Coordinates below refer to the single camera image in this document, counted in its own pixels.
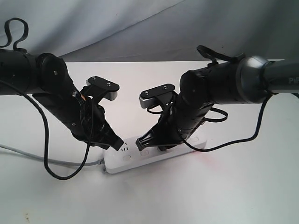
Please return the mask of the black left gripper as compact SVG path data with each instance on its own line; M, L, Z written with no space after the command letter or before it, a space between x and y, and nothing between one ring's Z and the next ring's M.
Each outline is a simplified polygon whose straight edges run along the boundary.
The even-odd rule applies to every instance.
M103 113L91 98L83 98L79 93L72 93L72 102L76 106L75 120L70 124L72 136L92 147L112 147L119 151L124 141L114 132L104 136L105 121Z

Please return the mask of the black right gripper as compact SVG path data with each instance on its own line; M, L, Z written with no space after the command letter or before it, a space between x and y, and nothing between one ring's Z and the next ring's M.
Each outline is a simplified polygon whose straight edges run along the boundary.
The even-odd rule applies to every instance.
M135 142L139 151L148 147L169 149L187 140L187 107L167 105L156 125Z

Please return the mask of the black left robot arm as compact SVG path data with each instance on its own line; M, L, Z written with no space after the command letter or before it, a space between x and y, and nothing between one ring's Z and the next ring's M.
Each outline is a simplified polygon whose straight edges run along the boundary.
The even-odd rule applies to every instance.
M50 53L33 56L5 49L0 51L0 80L32 95L77 140L102 149L119 150L123 145L99 105L104 98L116 99L118 84L93 76L78 90L63 59Z

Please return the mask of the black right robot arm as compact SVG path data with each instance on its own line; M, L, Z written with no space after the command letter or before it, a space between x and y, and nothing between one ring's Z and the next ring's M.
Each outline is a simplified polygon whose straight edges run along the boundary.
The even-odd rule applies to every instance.
M158 122L136 140L139 150L158 147L166 150L186 141L207 121L214 105L261 104L279 93L298 94L297 59L269 61L249 56L235 62L210 63L207 67L185 72L180 92L172 84L142 91L140 105L150 111L161 107Z

